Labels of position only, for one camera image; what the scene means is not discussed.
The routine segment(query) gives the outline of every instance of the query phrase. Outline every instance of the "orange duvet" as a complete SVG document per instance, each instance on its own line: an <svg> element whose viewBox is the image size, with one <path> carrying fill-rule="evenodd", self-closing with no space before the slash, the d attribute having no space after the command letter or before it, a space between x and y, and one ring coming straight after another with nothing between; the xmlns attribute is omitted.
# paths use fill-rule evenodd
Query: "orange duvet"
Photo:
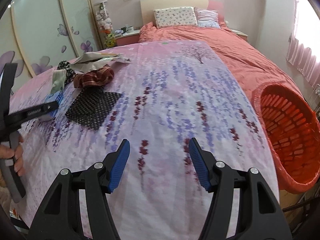
<svg viewBox="0 0 320 240"><path fill-rule="evenodd" d="M285 72L224 24L221 29L190 26L157 29L149 23L140 30L140 42L166 40L205 41L226 64L250 101L252 92L270 81L283 84L301 95Z"/></svg>

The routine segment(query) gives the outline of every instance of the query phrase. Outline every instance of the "blue gripper pad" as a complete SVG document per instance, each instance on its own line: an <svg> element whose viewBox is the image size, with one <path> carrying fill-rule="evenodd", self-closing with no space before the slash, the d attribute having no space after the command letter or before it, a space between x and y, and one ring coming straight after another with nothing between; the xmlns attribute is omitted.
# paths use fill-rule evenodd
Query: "blue gripper pad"
<svg viewBox="0 0 320 240"><path fill-rule="evenodd" d="M129 153L130 153L130 143L129 141L126 141L123 147L120 149L118 157L110 171L110 181L108 185L108 190L110 192L113 192L115 188L119 186L120 179L124 171L124 167L129 158Z"/></svg>
<svg viewBox="0 0 320 240"><path fill-rule="evenodd" d="M189 141L189 154L193 163L193 166L196 170L196 173L199 178L200 185L204 187L206 191L209 191L211 188L209 170L205 165L205 162L201 156L201 148L195 138L192 138Z"/></svg>

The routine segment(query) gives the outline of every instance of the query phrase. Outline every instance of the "floral pillow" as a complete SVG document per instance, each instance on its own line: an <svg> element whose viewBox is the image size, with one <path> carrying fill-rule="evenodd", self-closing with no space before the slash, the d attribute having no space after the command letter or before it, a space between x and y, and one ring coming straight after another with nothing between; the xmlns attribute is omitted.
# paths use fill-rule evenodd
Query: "floral pillow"
<svg viewBox="0 0 320 240"><path fill-rule="evenodd" d="M175 7L153 12L158 29L171 26L198 26L194 7Z"/></svg>
<svg viewBox="0 0 320 240"><path fill-rule="evenodd" d="M198 27L211 27L220 29L218 11L209 11L195 8Z"/></svg>

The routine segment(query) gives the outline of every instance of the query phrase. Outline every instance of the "human hand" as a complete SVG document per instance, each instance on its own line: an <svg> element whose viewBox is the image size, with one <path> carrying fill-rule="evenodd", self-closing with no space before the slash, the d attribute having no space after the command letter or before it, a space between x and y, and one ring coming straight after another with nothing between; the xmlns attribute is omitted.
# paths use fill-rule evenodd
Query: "human hand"
<svg viewBox="0 0 320 240"><path fill-rule="evenodd" d="M23 138L19 135L19 142L23 142ZM7 146L0 145L0 159L9 159L13 156L16 158L16 163L14 164L14 171L18 173L18 176L21 177L25 173L25 169L23 167L23 149L19 144L16 150L12 150Z"/></svg>

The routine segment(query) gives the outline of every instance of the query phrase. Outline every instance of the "black clamp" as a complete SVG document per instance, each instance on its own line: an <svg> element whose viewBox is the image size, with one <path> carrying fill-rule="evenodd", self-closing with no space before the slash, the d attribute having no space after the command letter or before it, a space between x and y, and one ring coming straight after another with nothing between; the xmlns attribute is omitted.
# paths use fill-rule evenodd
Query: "black clamp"
<svg viewBox="0 0 320 240"><path fill-rule="evenodd" d="M85 189L93 239L120 240L106 194L118 187L129 153L130 143L124 139L116 152L85 171L61 170L38 208L28 239L88 240L82 229L79 203L79 190Z"/></svg>
<svg viewBox="0 0 320 240"><path fill-rule="evenodd" d="M258 169L238 171L211 152L204 151L195 138L189 153L202 187L214 192L199 240L225 240L227 237L234 188L240 189L236 234L232 240L291 240L285 216L270 187Z"/></svg>
<svg viewBox="0 0 320 240"><path fill-rule="evenodd" d="M0 73L0 143L15 150L19 145L18 129L24 122L58 109L56 101L38 106L33 106L21 111L9 114L10 91L13 86L17 63L5 64ZM15 203L25 196L26 191L20 177L14 171L16 159L0 159L0 169L4 181Z"/></svg>
<svg viewBox="0 0 320 240"><path fill-rule="evenodd" d="M89 240L84 236L79 190L85 189L89 223L94 240L120 240L107 198L118 187L130 153L124 139L85 171L63 169L41 202L28 240ZM213 198L199 240L225 240L231 217L234 188L240 189L236 234L230 240L292 240L289 226L268 184L256 168L238 171L203 151L195 138L189 153L201 185Z"/></svg>

